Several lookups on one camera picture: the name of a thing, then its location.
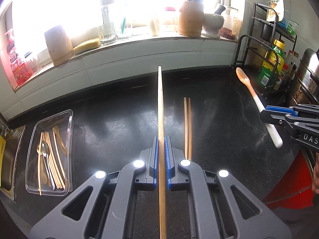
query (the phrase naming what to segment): wooden container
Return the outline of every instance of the wooden container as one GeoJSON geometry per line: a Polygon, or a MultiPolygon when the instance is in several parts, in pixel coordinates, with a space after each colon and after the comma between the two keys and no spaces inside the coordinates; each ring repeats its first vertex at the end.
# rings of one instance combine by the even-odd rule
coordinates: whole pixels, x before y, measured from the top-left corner
{"type": "Polygon", "coordinates": [[[46,31],[44,37],[54,66],[60,65],[74,56],[71,39],[61,25],[46,31]]]}
{"type": "Polygon", "coordinates": [[[204,21],[204,5],[198,2],[183,2],[178,19],[178,34],[200,37],[204,21]]]}

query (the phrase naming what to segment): pink bottle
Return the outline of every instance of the pink bottle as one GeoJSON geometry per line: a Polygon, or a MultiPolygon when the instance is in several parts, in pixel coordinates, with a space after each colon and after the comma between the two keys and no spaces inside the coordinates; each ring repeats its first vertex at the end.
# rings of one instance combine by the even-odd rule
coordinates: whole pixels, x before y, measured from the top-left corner
{"type": "Polygon", "coordinates": [[[5,35],[9,34],[7,53],[9,55],[10,66],[13,72],[13,76],[18,85],[24,84],[32,75],[32,68],[21,58],[17,52],[17,48],[14,45],[14,36],[12,35],[13,29],[10,29],[5,35]]]}

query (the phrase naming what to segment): yellow sponge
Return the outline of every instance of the yellow sponge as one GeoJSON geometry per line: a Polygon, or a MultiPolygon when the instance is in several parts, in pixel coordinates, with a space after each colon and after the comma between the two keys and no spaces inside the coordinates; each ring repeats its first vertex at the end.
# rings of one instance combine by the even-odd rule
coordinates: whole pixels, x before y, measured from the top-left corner
{"type": "Polygon", "coordinates": [[[99,46],[101,46],[101,40],[99,38],[91,39],[73,48],[73,53],[77,55],[84,51],[98,48],[99,46]]]}

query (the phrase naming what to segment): window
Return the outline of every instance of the window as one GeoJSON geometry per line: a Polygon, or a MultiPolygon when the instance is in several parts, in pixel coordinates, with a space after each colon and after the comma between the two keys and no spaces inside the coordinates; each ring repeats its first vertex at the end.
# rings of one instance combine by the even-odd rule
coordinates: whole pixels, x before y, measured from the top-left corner
{"type": "MultiPolygon", "coordinates": [[[[204,0],[204,11],[212,13],[220,1],[204,0]]],[[[166,6],[178,10],[182,1],[115,0],[115,3],[128,4],[131,19],[143,21],[166,6]]],[[[12,26],[16,45],[23,53],[44,50],[44,32],[55,25],[63,25],[72,37],[102,23],[100,0],[12,0],[12,26]]]]}
{"type": "Polygon", "coordinates": [[[12,0],[15,42],[23,53],[44,50],[44,32],[56,25],[75,36],[102,23],[100,0],[12,0]]]}

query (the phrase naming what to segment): blue gripper pad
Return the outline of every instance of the blue gripper pad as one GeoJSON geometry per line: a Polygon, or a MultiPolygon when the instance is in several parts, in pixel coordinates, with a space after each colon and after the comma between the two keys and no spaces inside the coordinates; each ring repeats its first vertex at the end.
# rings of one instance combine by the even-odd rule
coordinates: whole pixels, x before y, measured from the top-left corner
{"type": "Polygon", "coordinates": [[[291,108],[267,106],[266,110],[274,112],[283,112],[292,115],[293,117],[298,117],[298,114],[291,108]]]}
{"type": "Polygon", "coordinates": [[[156,187],[157,187],[157,175],[158,175],[158,167],[159,167],[158,159],[159,159],[159,140],[158,140],[158,138],[156,138],[155,157],[154,157],[154,174],[153,174],[154,189],[156,189],[156,187]]]}
{"type": "Polygon", "coordinates": [[[168,152],[168,142],[167,137],[165,137],[165,163],[166,163],[166,181],[167,181],[167,188],[171,189],[172,183],[172,168],[169,162],[169,152],[168,152]]]}

